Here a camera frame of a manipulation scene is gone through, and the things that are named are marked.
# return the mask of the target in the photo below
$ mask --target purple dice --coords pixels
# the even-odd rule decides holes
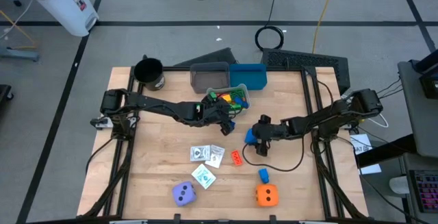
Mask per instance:
[[[196,192],[191,182],[183,182],[172,189],[173,199],[178,206],[184,206],[196,200]]]

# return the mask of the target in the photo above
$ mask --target black metal frame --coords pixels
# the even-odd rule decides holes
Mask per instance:
[[[189,71],[189,67],[174,67],[174,66],[165,66],[165,71]],[[307,81],[307,69],[305,68],[283,68],[283,67],[268,67],[268,71],[296,71],[301,73],[301,80],[302,80],[302,87],[303,92],[305,96],[305,102],[307,107],[307,113],[311,114],[313,113],[312,103],[311,103],[311,97],[310,97],[310,91],[309,91],[309,85]],[[313,83],[313,89],[315,91],[315,99],[316,99],[316,105],[317,109],[322,109],[322,100],[321,100],[321,94],[319,89],[319,84],[317,82],[317,76],[316,73],[312,74],[312,83]],[[131,72],[129,75],[129,81],[128,81],[128,90],[132,90],[134,85],[134,77],[133,77],[133,67],[131,67]],[[139,84],[138,86],[138,92],[142,91],[142,84]],[[127,153],[133,152],[133,144],[135,141],[135,132],[136,132],[136,126],[133,127],[133,133],[130,136],[130,139],[128,140],[128,147],[127,147]],[[314,146],[315,150],[315,159],[317,159],[317,154],[320,153],[320,148],[318,146],[318,138],[316,136],[312,136],[312,141],[315,142],[317,145]],[[116,145],[116,150],[114,152],[114,159],[113,159],[113,165],[110,175],[110,180],[115,178],[115,175],[118,171],[118,165],[120,162],[120,155],[121,150],[123,147],[123,141],[118,140]],[[336,171],[335,171],[335,164],[333,161],[333,154],[331,151],[330,143],[325,142],[324,146],[326,147],[326,157],[327,157],[327,163],[328,168],[330,171],[331,176],[335,179],[337,183],[336,178]],[[67,220],[57,220],[57,221],[45,221],[40,222],[39,224],[52,224],[52,223],[109,223],[110,221],[122,221],[123,216],[123,208],[125,206],[125,198],[126,198],[126,190],[128,185],[128,179],[129,179],[129,168],[130,168],[131,158],[129,159],[129,165],[128,170],[126,170],[126,173],[123,175],[122,183],[120,186],[120,194],[118,199],[118,205],[117,205],[117,211],[116,215],[109,215],[110,214],[110,208],[111,208],[111,201],[112,201],[112,192],[111,195],[107,198],[107,201],[105,202],[105,206],[103,209],[103,216],[78,216],[78,219],[67,219]],[[336,223],[342,223],[342,224],[362,224],[362,223],[375,223],[375,224],[396,224],[394,222],[386,222],[386,221],[371,221],[371,220],[365,220],[365,219],[348,219],[344,217],[344,209],[342,202],[340,201],[339,197],[334,194],[335,197],[335,204],[337,208],[337,217],[331,216],[331,208],[329,203],[329,197],[327,194],[326,189],[326,180],[323,176],[323,174],[317,170],[318,172],[318,180],[320,183],[320,191],[321,191],[321,200],[322,200],[322,206],[324,209],[324,218],[325,221],[332,221]],[[269,218],[269,221],[232,221],[232,220],[181,220],[180,214],[175,214],[174,219],[168,219],[168,220],[150,220],[148,219],[146,221],[148,224],[177,224],[177,223],[205,223],[205,224],[276,224],[276,223],[290,223],[290,224],[298,224],[299,221],[277,221],[275,215],[271,215]]]

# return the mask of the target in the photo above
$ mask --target wooden tabletop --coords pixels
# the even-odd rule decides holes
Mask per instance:
[[[108,89],[126,88],[129,71],[129,67],[113,68]],[[333,69],[317,68],[317,73],[318,79],[327,84],[334,98],[338,99]],[[204,95],[193,92],[190,72],[168,71],[164,75],[166,85],[163,89],[156,92],[145,89],[143,95],[171,102],[200,101],[203,98]],[[313,110],[316,110],[310,77],[308,82]],[[324,106],[330,105],[326,88],[320,85],[320,91]],[[310,152],[310,135],[305,136],[304,159],[295,171],[282,173],[268,169],[270,184],[277,185],[279,189],[279,204],[276,207],[257,207],[255,188],[261,183],[257,172],[261,167],[245,162],[242,166],[234,166],[231,159],[232,151],[242,150],[246,132],[261,114],[271,116],[272,123],[307,115],[300,73],[268,72],[266,87],[261,91],[250,91],[249,97],[250,109],[235,118],[235,130],[228,136],[222,135],[219,125],[188,127],[167,116],[141,112],[123,218],[173,219],[174,214],[179,213],[182,219],[267,220],[270,214],[275,214],[278,220],[323,220],[318,175],[314,156]],[[110,129],[97,132],[93,151],[109,139],[110,133]],[[342,131],[338,136],[350,140],[348,132]],[[351,145],[342,140],[334,140],[331,144],[339,185],[359,211],[368,215]],[[219,169],[206,166],[217,177],[207,190],[191,176],[200,164],[190,162],[190,147],[195,145],[225,148]],[[245,154],[251,162],[271,164],[282,169],[290,169],[299,161],[300,140],[273,141],[271,145],[267,158],[257,155],[253,147],[248,148]],[[116,142],[113,142],[91,162],[78,214],[88,211],[107,186],[115,147]],[[184,181],[193,183],[198,199],[181,208],[174,202],[172,187]],[[327,186],[332,215],[335,216],[333,194],[330,186]],[[112,213],[115,213],[117,200],[118,188],[114,193]]]

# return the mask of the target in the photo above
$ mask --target black cup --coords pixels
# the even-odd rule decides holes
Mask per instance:
[[[134,68],[134,77],[144,84],[148,90],[159,90],[164,86],[163,64],[157,59],[148,58],[145,55],[143,60],[137,63]]]

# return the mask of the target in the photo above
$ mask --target orange dice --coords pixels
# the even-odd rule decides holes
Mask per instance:
[[[279,204],[279,192],[273,184],[258,185],[255,195],[260,207],[272,207]]]

